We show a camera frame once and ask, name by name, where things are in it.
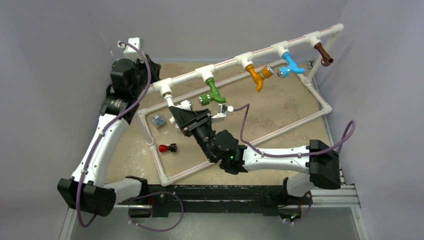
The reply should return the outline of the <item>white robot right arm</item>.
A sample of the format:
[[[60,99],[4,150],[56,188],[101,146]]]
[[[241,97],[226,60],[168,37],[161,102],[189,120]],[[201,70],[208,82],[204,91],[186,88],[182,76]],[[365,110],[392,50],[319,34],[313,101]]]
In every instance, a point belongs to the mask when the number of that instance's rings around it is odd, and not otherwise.
[[[218,163],[226,173],[237,175],[259,170],[296,172],[284,180],[280,196],[294,203],[313,188],[338,190],[342,186],[339,154],[321,140],[292,148],[256,148],[242,144],[228,130],[213,130],[209,109],[189,110],[170,106],[175,123],[186,137],[194,137],[210,163]]]

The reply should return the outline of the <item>aluminium table frame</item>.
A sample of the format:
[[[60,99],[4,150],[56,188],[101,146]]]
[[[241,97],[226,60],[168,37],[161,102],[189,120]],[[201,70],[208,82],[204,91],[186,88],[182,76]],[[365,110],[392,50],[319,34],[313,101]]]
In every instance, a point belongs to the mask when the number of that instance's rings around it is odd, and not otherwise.
[[[357,234],[367,240],[361,219],[361,205],[354,185],[340,189],[312,189],[301,197],[290,196],[286,185],[169,185],[145,184],[138,197],[113,205],[110,199],[100,201],[98,215],[105,217],[113,208],[123,207],[131,216],[136,209],[151,211],[154,218],[170,213],[262,214],[279,216],[287,224],[295,224],[314,208],[348,208],[353,215]]]

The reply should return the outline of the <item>green faucet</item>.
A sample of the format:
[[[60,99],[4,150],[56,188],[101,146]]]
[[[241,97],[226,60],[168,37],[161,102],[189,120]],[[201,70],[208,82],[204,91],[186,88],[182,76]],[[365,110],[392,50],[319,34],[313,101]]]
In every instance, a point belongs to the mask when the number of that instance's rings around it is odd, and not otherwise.
[[[226,98],[221,96],[218,88],[215,85],[215,79],[213,77],[208,78],[205,81],[205,84],[209,87],[209,93],[203,93],[198,97],[199,104],[201,106],[207,106],[211,102],[216,102],[219,104],[225,104],[227,102]]]

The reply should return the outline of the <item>white PVC pipe frame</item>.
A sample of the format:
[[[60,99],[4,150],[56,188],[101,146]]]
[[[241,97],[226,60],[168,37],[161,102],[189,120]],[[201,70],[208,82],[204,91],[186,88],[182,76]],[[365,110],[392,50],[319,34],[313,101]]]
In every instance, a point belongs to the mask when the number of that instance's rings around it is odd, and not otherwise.
[[[302,44],[314,46],[321,42],[329,51],[343,29],[343,24],[339,23],[155,83],[149,88],[138,112],[141,128],[149,132],[146,151],[151,153],[151,163],[143,165],[145,177],[163,186],[264,186],[278,185],[284,178],[293,176],[295,173],[289,170],[256,170],[237,175],[226,173],[217,164],[207,161],[192,137],[183,136],[171,123],[155,130],[150,117],[154,114],[171,117],[163,98],[165,93],[172,95],[174,104],[190,100],[195,109],[199,109],[198,96],[209,91],[200,76],[204,71],[209,71],[214,75],[215,85],[228,105],[239,108],[250,104],[246,126],[242,126],[242,112],[237,111],[229,113],[223,121],[214,123],[212,126],[216,131],[226,129],[235,138],[243,134],[253,145],[271,148],[304,145],[310,137],[323,137],[323,117],[333,109],[313,85],[313,77],[321,66],[319,60],[312,67],[307,67],[303,74],[291,73],[283,79],[277,76],[266,79],[260,92],[256,91],[250,74],[242,69],[241,64],[245,59],[284,54]],[[159,145],[173,143],[177,145],[177,152],[159,152]]]

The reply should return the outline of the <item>brown faucet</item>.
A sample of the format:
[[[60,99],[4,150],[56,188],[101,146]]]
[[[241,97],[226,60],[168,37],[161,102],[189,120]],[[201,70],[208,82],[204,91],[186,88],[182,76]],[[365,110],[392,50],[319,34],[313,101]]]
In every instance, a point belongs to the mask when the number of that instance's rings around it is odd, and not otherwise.
[[[316,43],[313,48],[319,52],[322,66],[328,67],[334,62],[334,59],[329,55],[321,42]]]

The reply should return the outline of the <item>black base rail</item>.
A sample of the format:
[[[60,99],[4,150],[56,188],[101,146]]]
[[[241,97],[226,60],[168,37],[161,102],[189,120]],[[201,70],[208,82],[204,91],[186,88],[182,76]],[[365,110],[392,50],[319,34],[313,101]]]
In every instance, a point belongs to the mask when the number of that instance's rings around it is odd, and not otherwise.
[[[185,213],[261,214],[267,217],[290,218],[300,215],[301,207],[311,203],[310,191],[301,197],[291,196],[286,185],[169,185],[150,184],[142,188],[142,195],[171,192],[183,202]],[[151,207],[170,213],[179,213],[180,205],[170,195],[155,195],[151,199],[125,200],[122,205]]]

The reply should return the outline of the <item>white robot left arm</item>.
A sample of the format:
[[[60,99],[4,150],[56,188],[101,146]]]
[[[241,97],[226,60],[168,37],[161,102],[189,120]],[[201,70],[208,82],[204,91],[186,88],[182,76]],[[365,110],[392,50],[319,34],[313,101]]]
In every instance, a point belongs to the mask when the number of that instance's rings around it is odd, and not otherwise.
[[[138,205],[148,201],[149,191],[143,187],[147,181],[143,178],[128,176],[118,182],[106,182],[117,145],[129,128],[138,107],[135,106],[114,123],[111,120],[136,102],[147,85],[148,77],[151,77],[153,83],[160,80],[162,66],[150,58],[147,61],[149,66],[140,59],[133,61],[127,58],[112,64],[111,83],[106,88],[91,143],[71,177],[61,178],[57,184],[57,190],[69,208],[76,210],[79,202],[80,211],[105,217],[116,204],[128,199]]]

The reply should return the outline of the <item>orange faucet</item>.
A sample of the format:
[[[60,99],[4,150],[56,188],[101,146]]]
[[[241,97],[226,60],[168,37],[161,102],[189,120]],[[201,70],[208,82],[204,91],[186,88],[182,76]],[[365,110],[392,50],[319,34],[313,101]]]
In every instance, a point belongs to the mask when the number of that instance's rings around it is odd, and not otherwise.
[[[274,75],[274,69],[270,65],[266,65],[259,72],[256,72],[254,65],[249,64],[245,67],[245,70],[250,74],[252,80],[256,84],[255,90],[257,92],[263,89],[264,81]]]

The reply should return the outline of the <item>small clear blue box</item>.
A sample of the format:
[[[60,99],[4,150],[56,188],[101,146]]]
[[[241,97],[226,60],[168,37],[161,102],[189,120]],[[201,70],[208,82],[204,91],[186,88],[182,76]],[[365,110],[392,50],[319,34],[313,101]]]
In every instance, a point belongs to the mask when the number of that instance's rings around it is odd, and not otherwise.
[[[166,120],[161,114],[153,115],[150,120],[156,129],[160,129],[166,124]]]

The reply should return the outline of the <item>white faucet chrome knob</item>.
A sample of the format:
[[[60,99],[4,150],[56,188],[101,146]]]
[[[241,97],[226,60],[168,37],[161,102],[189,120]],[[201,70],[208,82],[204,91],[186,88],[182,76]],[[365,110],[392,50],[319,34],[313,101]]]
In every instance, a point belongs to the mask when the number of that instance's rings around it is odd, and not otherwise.
[[[177,107],[184,110],[193,110],[193,104],[189,99],[181,101],[179,104],[174,104],[173,96],[168,92],[163,95],[168,107]]]

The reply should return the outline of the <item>blue faucet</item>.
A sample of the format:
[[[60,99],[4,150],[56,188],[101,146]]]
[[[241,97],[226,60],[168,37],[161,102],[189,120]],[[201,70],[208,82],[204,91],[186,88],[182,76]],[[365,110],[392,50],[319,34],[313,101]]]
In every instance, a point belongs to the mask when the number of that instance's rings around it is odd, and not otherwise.
[[[298,67],[297,63],[292,59],[289,52],[285,52],[281,58],[286,61],[287,66],[280,67],[277,71],[277,75],[280,78],[286,78],[290,74],[304,74],[305,69]]]

